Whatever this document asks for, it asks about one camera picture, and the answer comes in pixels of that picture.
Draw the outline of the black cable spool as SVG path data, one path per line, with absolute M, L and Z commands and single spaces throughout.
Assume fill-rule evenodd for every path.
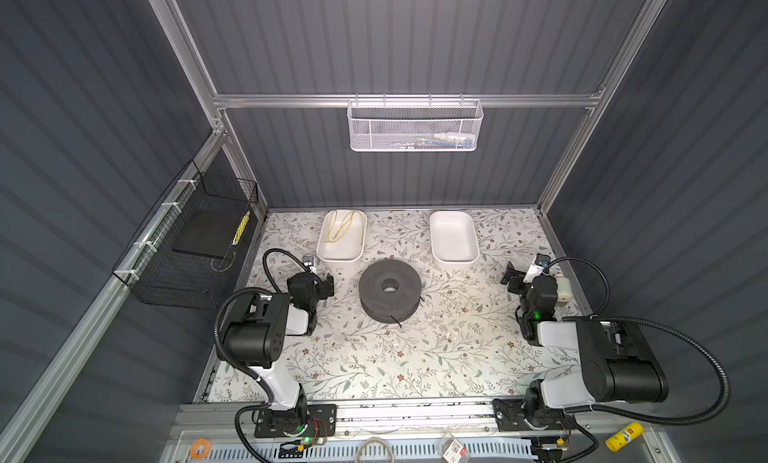
M 369 265 L 360 276 L 358 292 L 364 312 L 384 324 L 401 324 L 414 315 L 422 301 L 418 272 L 395 259 Z

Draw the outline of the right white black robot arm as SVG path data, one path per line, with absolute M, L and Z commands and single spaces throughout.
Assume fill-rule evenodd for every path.
M 555 308 L 565 299 L 564 280 L 552 274 L 561 258 L 537 254 L 525 271 L 508 264 L 501 284 L 518 296 L 515 321 L 522 338 L 533 347 L 570 350 L 579 357 L 573 373 L 533 380 L 521 397 L 492 402 L 497 427 L 502 432 L 521 429 L 546 431 L 575 429 L 576 415 L 599 412 L 664 426 L 693 426 L 719 416 L 727 407 L 732 385 L 723 365 L 701 343 L 666 324 L 633 316 L 602 316 L 611 289 L 603 302 L 585 316 L 556 318 Z M 658 416 L 628 410 L 632 403 L 661 403 L 670 392 L 662 364 L 644 330 L 678 339 L 699 353 L 713 369 L 719 383 L 716 400 L 688 416 Z

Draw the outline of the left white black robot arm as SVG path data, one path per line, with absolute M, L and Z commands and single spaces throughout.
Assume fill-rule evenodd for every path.
M 268 258 L 280 254 L 301 266 L 289 277 L 284 291 L 268 267 Z M 268 249 L 262 264 L 269 289 L 246 287 L 221 305 L 214 323 L 217 356 L 251 378 L 265 401 L 241 409 L 235 419 L 242 430 L 245 414 L 252 418 L 256 438 L 286 437 L 308 448 L 335 434 L 337 407 L 310 404 L 302 385 L 290 374 L 283 357 L 286 339 L 310 336 L 317 326 L 318 303 L 334 295 L 334 279 L 314 271 L 315 258 L 301 258 L 280 248 Z

